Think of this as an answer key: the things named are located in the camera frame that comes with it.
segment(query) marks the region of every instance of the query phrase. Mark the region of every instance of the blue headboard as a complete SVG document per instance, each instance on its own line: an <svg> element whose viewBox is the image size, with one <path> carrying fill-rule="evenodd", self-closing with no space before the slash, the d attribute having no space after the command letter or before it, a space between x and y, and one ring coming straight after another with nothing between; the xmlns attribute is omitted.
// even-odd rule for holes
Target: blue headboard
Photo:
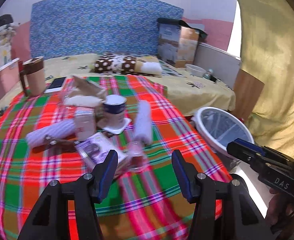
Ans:
<svg viewBox="0 0 294 240"><path fill-rule="evenodd" d="M155 55L157 18L182 16L183 9L158 0L43 0L32 6L31 55Z"/></svg>

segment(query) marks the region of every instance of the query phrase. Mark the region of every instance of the purple and white package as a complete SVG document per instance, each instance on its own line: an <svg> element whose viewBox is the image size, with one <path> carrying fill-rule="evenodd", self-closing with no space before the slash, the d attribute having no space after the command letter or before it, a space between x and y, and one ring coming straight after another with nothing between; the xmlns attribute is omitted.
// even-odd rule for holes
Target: purple and white package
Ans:
<svg viewBox="0 0 294 240"><path fill-rule="evenodd" d="M95 133L86 141L77 144L76 149L90 172L97 164L102 163L105 160L110 150L115 150L118 155L118 165L114 178L118 177L122 171L127 169L129 162L128 156L117 146L113 145L101 132Z"/></svg>

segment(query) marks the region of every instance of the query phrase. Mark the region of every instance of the smartphone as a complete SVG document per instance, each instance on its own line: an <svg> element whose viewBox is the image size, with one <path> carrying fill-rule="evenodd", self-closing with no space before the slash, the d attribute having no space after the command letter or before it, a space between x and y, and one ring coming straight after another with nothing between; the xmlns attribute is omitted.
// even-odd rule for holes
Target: smartphone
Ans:
<svg viewBox="0 0 294 240"><path fill-rule="evenodd" d="M45 90L44 94L51 96L57 94L62 90L67 77L55 78L49 87Z"/></svg>

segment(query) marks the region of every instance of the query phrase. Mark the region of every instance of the yellow curtain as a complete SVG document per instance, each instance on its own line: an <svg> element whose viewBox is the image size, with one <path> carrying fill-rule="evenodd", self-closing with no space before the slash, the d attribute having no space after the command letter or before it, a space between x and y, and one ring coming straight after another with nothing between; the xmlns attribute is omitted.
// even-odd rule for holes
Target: yellow curtain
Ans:
<svg viewBox="0 0 294 240"><path fill-rule="evenodd" d="M242 69L265 83L247 126L294 157L294 11L285 0L238 0Z"/></svg>

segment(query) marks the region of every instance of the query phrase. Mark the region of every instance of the plastic trash bag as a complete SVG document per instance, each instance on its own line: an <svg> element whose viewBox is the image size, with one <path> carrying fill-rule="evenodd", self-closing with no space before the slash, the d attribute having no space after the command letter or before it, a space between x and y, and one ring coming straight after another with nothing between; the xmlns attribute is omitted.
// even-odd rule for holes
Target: plastic trash bag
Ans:
<svg viewBox="0 0 294 240"><path fill-rule="evenodd" d="M214 111L203 111L201 121L210 135L225 147L237 138L250 142L250 138L242 127L226 115Z"/></svg>

